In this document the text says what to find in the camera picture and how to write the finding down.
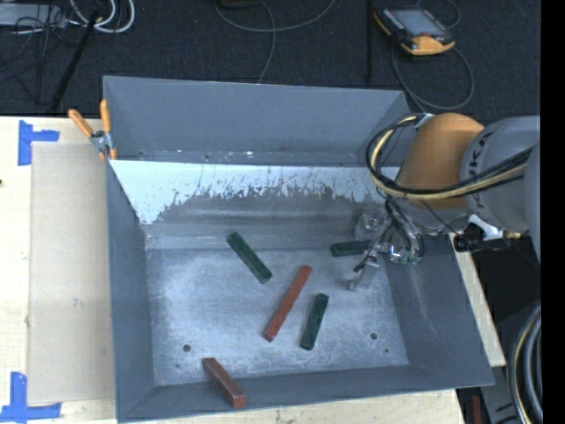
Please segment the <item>bin floor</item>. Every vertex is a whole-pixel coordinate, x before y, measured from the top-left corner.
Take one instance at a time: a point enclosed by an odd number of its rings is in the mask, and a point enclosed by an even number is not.
[[[371,286],[350,291],[358,256],[329,249],[257,250],[273,273],[261,284],[228,249],[148,249],[154,379],[207,381],[214,357],[234,378],[408,364],[383,268]],[[273,342],[262,336],[298,269],[312,274]],[[311,351],[299,344],[318,293],[329,296]]]

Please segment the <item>red block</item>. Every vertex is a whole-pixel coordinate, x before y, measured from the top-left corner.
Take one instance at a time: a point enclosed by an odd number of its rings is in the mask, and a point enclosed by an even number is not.
[[[215,358],[202,360],[204,370],[212,379],[214,385],[235,409],[245,407],[247,399],[245,393],[237,386],[230,375]]]
[[[263,337],[267,341],[271,342],[273,339],[275,339],[275,336],[279,332],[279,329],[281,329],[286,316],[289,315],[294,302],[297,300],[300,291],[302,291],[306,284],[306,281],[308,281],[310,273],[312,273],[312,268],[307,265],[303,265],[298,271],[296,277],[290,285],[290,288],[282,299],[281,304],[277,308],[275,315],[271,319],[271,322],[268,324],[267,329],[263,332]]]

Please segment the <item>electronic device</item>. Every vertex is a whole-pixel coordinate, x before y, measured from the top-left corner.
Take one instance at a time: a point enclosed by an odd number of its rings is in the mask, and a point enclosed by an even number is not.
[[[380,28],[411,55],[436,55],[455,45],[448,29],[420,6],[378,8],[373,15]]]

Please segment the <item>blue tape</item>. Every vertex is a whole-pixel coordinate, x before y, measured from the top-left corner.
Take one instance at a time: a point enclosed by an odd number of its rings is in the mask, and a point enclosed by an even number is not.
[[[45,406],[27,406],[27,376],[19,372],[10,374],[10,404],[0,410],[0,422],[18,422],[26,424],[28,420],[46,420],[58,418],[61,404]]]
[[[42,130],[34,132],[34,127],[19,120],[19,146],[18,146],[18,165],[29,165],[32,162],[32,141],[57,141],[59,140],[58,131]]]

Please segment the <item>dark green bar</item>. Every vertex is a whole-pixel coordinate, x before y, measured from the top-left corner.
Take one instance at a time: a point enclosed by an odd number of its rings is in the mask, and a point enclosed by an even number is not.
[[[353,240],[351,242],[339,242],[333,244],[329,249],[335,258],[340,256],[353,256],[363,254],[371,244],[371,240]]]
[[[257,277],[260,283],[266,283],[273,274],[265,266],[265,264],[257,257],[257,254],[247,245],[247,243],[241,238],[239,234],[234,232],[230,234],[227,238],[231,249],[236,252],[245,265],[251,270],[251,272]]]
[[[302,335],[302,342],[300,343],[300,347],[303,349],[313,349],[316,337],[318,336],[318,331],[320,330],[321,320],[326,312],[328,301],[328,295],[324,293],[316,295],[316,300],[314,301],[312,311],[310,311],[308,323],[306,324],[306,329]]]

